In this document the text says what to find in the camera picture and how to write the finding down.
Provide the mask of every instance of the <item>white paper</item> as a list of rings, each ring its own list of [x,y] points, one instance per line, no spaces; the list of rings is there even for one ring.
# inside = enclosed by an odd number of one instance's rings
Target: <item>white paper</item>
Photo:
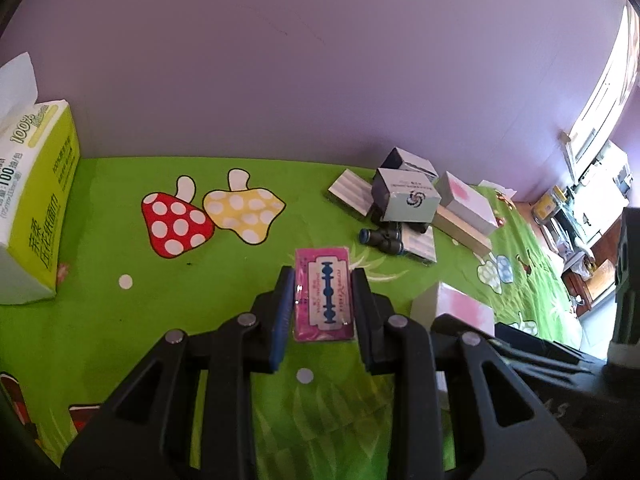
[[[483,180],[480,184],[478,184],[478,186],[490,187],[492,189],[500,191],[509,200],[511,200],[513,198],[513,195],[517,193],[517,191],[514,189],[509,189],[507,187],[501,186],[500,184],[489,182],[488,180]]]
[[[36,76],[31,57],[25,52],[0,68],[0,135],[37,99]]]

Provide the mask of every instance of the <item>white dot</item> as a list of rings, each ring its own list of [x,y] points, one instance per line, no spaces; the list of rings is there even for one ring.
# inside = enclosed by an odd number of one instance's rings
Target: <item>white dot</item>
[[[162,216],[166,214],[166,206],[162,202],[155,202],[151,206],[151,209],[153,209],[154,213],[156,213],[157,215]]]
[[[204,209],[207,210],[207,213],[210,215],[219,215],[224,210],[224,206],[220,202],[209,202]]]
[[[256,225],[258,223],[258,217],[254,213],[244,213],[241,218],[245,224]]]
[[[184,236],[185,234],[187,234],[188,230],[189,222],[187,222],[184,218],[178,218],[174,222],[174,233],[176,233],[178,236]]]
[[[171,211],[177,215],[184,215],[187,212],[187,208],[185,208],[182,202],[174,202],[171,204]]]
[[[209,193],[207,195],[208,198],[212,199],[212,200],[220,200],[221,198],[224,198],[226,195],[225,191],[212,191],[211,193]]]
[[[260,213],[260,222],[265,225],[269,225],[274,218],[274,214],[271,211],[263,211]]]
[[[151,233],[156,238],[164,238],[166,236],[167,227],[164,222],[156,220],[151,224]]]
[[[133,278],[128,274],[123,274],[118,278],[118,285],[124,290],[129,290],[133,286]]]
[[[314,380],[314,373],[309,368],[300,368],[296,373],[296,379],[302,384],[309,384]]]
[[[164,243],[164,248],[169,254],[173,254],[174,256],[184,251],[184,247],[178,240],[167,240]]]
[[[240,195],[231,195],[229,203],[236,211],[240,211],[244,207],[244,199]]]
[[[203,244],[206,240],[207,239],[201,234],[193,235],[191,237],[191,247],[197,247],[200,244]]]
[[[258,233],[256,233],[252,229],[245,229],[244,231],[242,231],[241,236],[242,236],[242,240],[244,240],[248,244],[258,244],[262,241],[258,236]]]
[[[204,224],[204,221],[206,220],[204,213],[199,209],[192,209],[189,213],[189,218],[196,222],[196,224]]]
[[[222,219],[222,227],[223,229],[233,229],[234,227],[238,227],[240,222],[236,218],[223,218]]]
[[[251,200],[249,200],[249,209],[258,211],[258,209],[264,209],[265,207],[265,203],[259,198],[252,198]]]

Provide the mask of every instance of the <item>purple wall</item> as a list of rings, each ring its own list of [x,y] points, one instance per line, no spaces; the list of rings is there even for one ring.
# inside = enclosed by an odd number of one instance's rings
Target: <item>purple wall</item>
[[[28,50],[84,156],[375,167],[395,144],[534,198],[604,68],[623,0],[24,0]]]
[[[640,207],[640,89],[636,87],[626,103],[618,126],[611,135],[615,145],[626,151],[629,167],[635,176],[629,195],[629,205]]]

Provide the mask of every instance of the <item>green tablecloth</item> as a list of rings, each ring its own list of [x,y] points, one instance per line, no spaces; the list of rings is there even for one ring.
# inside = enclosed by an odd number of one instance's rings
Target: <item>green tablecloth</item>
[[[206,193],[228,189],[232,168],[248,171],[249,188],[268,189],[286,204],[268,238],[249,245],[217,228],[210,240],[176,258],[156,254],[142,199],[153,192],[173,195],[177,178],[188,175],[196,183],[193,204],[201,207]],[[48,455],[59,463],[76,434],[70,405],[102,402],[168,329],[205,332],[249,309],[256,294],[273,288],[280,267],[294,263],[296,248],[347,246],[372,290],[391,298],[398,312],[407,314],[412,299],[441,280],[493,307],[497,320],[580,343],[564,286],[530,228],[494,190],[479,188],[506,222],[491,236],[492,257],[481,262],[434,230],[438,263],[425,266],[357,244],[363,222],[324,196],[343,169],[223,158],[82,160],[63,228],[60,263],[68,275],[58,296],[0,307],[0,370],[20,382]],[[498,261],[511,267],[513,283],[492,273]],[[489,272],[479,273],[481,266]],[[130,276],[130,288],[120,286],[127,284],[123,275]],[[312,371],[311,382],[296,379],[300,368]],[[364,371],[355,342],[291,340],[280,370],[252,382],[261,479],[385,477],[392,381]],[[198,453],[192,455],[197,465]],[[452,460],[450,441],[446,460]]]

